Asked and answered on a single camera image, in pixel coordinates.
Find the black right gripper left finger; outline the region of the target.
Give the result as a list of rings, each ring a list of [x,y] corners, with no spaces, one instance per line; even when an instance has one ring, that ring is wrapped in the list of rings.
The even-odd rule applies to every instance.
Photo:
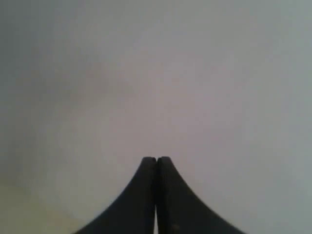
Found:
[[[129,184],[77,234],[152,234],[155,226],[156,159],[144,157]]]

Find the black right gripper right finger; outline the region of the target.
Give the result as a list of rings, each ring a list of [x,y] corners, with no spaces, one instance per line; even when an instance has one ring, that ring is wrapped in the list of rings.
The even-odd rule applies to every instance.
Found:
[[[187,185],[172,160],[157,160],[156,214],[160,234],[241,234],[206,206]]]

